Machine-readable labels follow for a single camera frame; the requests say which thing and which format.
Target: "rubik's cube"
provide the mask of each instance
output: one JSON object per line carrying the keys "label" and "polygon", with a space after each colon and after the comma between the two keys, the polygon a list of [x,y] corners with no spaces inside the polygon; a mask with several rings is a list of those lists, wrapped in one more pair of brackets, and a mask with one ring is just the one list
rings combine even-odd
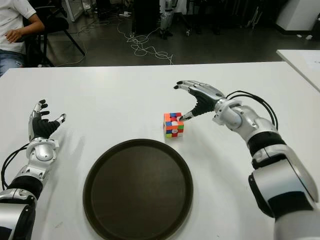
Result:
{"label": "rubik's cube", "polygon": [[167,138],[176,138],[182,136],[184,133],[184,122],[178,121],[177,119],[181,116],[181,112],[164,114],[163,128],[164,134]]}

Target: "black tray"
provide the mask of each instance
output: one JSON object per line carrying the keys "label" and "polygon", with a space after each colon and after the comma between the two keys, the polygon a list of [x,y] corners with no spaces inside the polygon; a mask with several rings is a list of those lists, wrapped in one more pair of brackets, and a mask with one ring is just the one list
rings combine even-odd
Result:
{"label": "black tray", "polygon": [[91,168],[83,206],[95,231],[109,240],[163,240],[188,216],[193,182],[184,159],[150,139],[122,142]]}

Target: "floor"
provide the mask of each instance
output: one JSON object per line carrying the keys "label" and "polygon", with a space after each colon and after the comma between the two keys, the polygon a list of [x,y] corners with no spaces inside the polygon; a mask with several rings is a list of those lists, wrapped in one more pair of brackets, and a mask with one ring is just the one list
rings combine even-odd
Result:
{"label": "floor", "polygon": [[[90,25],[89,32],[77,34],[84,25],[99,23],[96,18],[82,15],[76,23],[70,23],[69,32],[86,52],[81,62],[76,63],[83,57],[63,32],[49,35],[48,58],[56,66],[64,67],[170,64],[168,59],[158,59],[154,54],[135,55],[132,42],[128,43],[118,32],[130,35],[130,19],[112,16],[100,25]],[[151,34],[143,47],[154,46],[156,51],[167,52],[175,65],[281,61],[277,49],[320,49],[320,42],[306,40],[305,36],[283,35],[272,27],[228,28],[222,29],[221,35],[214,35],[209,26],[203,26],[202,34],[192,32],[186,36],[184,24],[175,20],[171,32],[173,37],[168,40],[160,39],[158,32]]]}

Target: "robotic arm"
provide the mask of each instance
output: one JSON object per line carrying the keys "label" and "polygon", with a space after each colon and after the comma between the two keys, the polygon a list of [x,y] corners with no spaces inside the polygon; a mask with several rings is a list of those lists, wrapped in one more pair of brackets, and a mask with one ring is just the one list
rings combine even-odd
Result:
{"label": "robotic arm", "polygon": [[29,144],[26,157],[29,159],[7,189],[0,192],[0,239],[30,240],[36,216],[37,200],[46,185],[52,164],[56,160],[58,142],[50,135],[66,120],[62,114],[55,121],[42,119],[49,111],[48,105],[38,102],[29,118]]}
{"label": "robotic arm", "polygon": [[226,125],[246,142],[254,168],[249,185],[261,211],[275,218],[274,239],[320,240],[317,186],[275,126],[208,84],[179,81],[174,88],[197,99],[194,109],[180,121],[214,111],[214,122]]}

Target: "jeans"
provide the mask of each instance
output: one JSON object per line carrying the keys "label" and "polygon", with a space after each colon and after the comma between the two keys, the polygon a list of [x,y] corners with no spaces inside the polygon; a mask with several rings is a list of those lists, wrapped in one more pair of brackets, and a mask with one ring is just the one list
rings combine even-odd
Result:
{"label": "jeans", "polygon": [[0,77],[8,70],[13,68],[23,68],[25,56],[14,51],[4,51],[0,49]]}

